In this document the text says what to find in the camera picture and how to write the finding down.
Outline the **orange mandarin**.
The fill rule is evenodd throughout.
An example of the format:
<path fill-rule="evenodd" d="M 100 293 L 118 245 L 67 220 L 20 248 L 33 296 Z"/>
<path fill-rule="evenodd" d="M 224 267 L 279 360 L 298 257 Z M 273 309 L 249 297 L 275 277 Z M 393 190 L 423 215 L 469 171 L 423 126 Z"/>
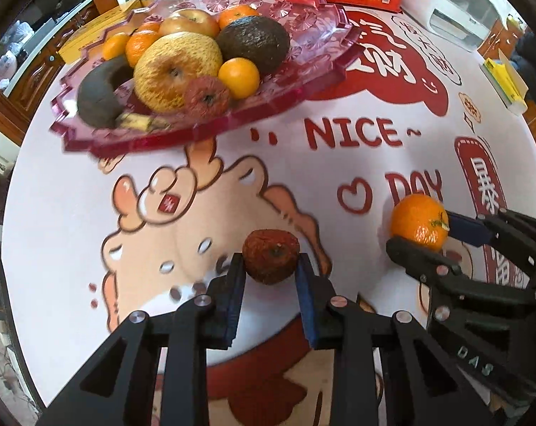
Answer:
<path fill-rule="evenodd" d="M 448 213 L 437 200 L 410 194 L 392 210 L 390 236 L 400 236 L 433 252 L 439 252 L 449 236 Z"/>
<path fill-rule="evenodd" d="M 236 5 L 223 10 L 218 16 L 218 25 L 221 29 L 234 21 L 247 16 L 258 16 L 259 12 L 249 5 Z"/>

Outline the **dark red wrinkled fruit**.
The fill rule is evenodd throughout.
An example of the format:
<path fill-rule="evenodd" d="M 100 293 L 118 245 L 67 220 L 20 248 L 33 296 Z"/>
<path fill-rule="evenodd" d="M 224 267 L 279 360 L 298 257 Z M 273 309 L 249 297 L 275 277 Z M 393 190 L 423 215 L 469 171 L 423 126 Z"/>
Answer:
<path fill-rule="evenodd" d="M 248 275 L 260 284 L 273 286 L 295 273 L 300 242 L 287 231 L 255 230 L 244 241 L 242 255 Z"/>

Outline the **printed pink tablecloth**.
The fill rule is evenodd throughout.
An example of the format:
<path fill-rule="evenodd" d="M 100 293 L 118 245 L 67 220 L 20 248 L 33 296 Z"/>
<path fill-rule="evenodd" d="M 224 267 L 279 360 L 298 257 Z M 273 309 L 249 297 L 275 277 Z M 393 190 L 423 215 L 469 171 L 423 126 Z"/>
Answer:
<path fill-rule="evenodd" d="M 402 13 L 255 0 L 99 44 L 31 121 L 1 260 L 42 425 L 536 411 L 536 144 Z"/>

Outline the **yellow tissue pack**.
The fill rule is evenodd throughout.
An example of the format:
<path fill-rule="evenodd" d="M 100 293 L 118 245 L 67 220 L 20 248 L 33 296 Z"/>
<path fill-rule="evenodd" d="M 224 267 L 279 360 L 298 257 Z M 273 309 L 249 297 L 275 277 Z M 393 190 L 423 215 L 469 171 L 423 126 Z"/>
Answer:
<path fill-rule="evenodd" d="M 497 60 L 485 59 L 480 70 L 512 114 L 522 115 L 527 112 L 525 98 L 528 86 L 501 50 L 498 50 Z"/>

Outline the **white water dispenser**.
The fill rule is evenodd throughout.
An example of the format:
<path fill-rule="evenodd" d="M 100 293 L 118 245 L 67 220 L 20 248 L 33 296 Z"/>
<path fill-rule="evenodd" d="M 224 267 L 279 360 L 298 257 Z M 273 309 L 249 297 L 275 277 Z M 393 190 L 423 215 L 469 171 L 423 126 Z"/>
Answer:
<path fill-rule="evenodd" d="M 468 50 L 481 46 L 496 22 L 519 16 L 508 0 L 402 0 L 401 7 L 429 32 Z"/>

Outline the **pink glass fruit plate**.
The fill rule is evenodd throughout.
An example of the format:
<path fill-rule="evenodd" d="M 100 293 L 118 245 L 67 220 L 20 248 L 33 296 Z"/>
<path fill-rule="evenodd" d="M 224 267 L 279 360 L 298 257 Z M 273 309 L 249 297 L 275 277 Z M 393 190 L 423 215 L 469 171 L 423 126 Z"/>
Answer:
<path fill-rule="evenodd" d="M 201 141 L 338 84 L 359 37 L 327 0 L 156 0 L 81 49 L 50 129 L 98 158 Z"/>

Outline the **blackened banana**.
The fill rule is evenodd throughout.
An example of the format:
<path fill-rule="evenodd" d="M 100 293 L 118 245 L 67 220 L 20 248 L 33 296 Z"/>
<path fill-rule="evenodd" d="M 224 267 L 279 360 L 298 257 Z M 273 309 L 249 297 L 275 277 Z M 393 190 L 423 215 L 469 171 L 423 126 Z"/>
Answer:
<path fill-rule="evenodd" d="M 169 129 L 167 120 L 125 111 L 115 91 L 132 78 L 133 68 L 125 55 L 93 68 L 77 89 L 77 114 L 81 120 L 95 129 L 129 129 L 145 133 Z"/>

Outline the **red wrinkled fruit in plate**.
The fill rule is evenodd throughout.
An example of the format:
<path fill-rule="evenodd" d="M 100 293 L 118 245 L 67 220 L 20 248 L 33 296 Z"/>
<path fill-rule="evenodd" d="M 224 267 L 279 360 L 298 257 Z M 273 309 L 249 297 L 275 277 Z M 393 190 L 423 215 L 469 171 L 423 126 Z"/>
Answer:
<path fill-rule="evenodd" d="M 196 121 L 206 121 L 224 114 L 233 101 L 230 90 L 215 76 L 193 79 L 184 92 L 184 107 Z"/>

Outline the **dark avocado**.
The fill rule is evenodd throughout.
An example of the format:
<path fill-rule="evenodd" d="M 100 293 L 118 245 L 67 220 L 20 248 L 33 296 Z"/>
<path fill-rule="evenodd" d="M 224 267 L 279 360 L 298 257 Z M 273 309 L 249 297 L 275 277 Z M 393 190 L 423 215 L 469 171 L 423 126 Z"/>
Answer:
<path fill-rule="evenodd" d="M 216 42 L 225 61 L 244 58 L 251 61 L 261 75 L 268 75 L 286 59 L 290 35 L 274 19 L 244 16 L 223 28 Z"/>

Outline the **yellow pear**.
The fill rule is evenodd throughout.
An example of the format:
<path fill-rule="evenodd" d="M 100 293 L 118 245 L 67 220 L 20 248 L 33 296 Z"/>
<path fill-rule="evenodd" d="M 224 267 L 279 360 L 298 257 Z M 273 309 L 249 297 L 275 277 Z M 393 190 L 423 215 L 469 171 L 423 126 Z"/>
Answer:
<path fill-rule="evenodd" d="M 134 92 L 152 111 L 169 113 L 184 106 L 188 84 L 201 76 L 217 76 L 222 52 L 206 35 L 164 35 L 142 55 L 133 70 Z"/>

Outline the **yellow tin box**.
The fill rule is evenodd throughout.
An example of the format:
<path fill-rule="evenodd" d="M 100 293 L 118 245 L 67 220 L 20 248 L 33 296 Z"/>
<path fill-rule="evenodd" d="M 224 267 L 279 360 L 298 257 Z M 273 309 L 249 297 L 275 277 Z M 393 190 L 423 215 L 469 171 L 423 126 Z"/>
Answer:
<path fill-rule="evenodd" d="M 140 0 L 130 0 L 101 15 L 96 15 L 97 7 L 90 4 L 81 10 L 69 29 L 65 29 L 56 42 L 55 48 L 65 64 L 70 65 L 81 57 L 82 50 L 103 36 L 103 31 L 126 19 L 128 14 L 142 7 Z"/>

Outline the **orange mandarin in plate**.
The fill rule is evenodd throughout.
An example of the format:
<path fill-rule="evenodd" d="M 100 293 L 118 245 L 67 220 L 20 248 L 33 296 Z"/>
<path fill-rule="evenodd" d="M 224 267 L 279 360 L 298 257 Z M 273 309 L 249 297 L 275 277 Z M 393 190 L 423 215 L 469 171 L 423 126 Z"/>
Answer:
<path fill-rule="evenodd" d="M 249 5 L 236 5 L 223 10 L 218 16 L 218 25 L 221 29 L 234 21 L 247 16 L 258 16 L 259 12 Z"/>

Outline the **small orange at plate edge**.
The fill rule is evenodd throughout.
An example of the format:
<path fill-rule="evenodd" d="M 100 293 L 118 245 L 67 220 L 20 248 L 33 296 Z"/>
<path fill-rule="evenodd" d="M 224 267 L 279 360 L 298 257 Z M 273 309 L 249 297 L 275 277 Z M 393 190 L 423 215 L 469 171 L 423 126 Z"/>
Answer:
<path fill-rule="evenodd" d="M 103 42 L 102 57 L 105 61 L 110 61 L 116 57 L 122 56 L 126 52 L 126 45 L 130 39 L 130 35 L 125 32 L 120 32 L 108 37 Z"/>

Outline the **small orange behind pear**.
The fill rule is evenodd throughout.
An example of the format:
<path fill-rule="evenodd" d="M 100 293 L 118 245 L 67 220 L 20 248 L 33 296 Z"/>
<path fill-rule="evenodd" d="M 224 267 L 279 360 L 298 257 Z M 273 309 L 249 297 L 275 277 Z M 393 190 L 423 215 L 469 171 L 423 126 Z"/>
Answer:
<path fill-rule="evenodd" d="M 149 31 L 149 32 L 156 32 L 156 33 L 158 33 L 158 32 L 159 32 L 160 25 L 161 25 L 161 23 L 158 22 L 158 21 L 147 21 L 147 22 L 144 22 L 143 24 L 141 24 L 141 25 L 137 28 L 137 32 L 145 32 L 145 31 Z"/>

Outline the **red yellow apple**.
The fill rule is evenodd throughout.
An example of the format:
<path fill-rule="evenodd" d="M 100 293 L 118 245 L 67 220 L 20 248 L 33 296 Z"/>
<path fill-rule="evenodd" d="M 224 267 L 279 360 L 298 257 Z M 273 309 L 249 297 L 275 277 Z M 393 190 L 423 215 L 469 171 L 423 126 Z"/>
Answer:
<path fill-rule="evenodd" d="M 220 27 L 216 19 L 205 11 L 181 9 L 166 17 L 158 30 L 162 37 L 180 32 L 197 33 L 215 39 Z"/>

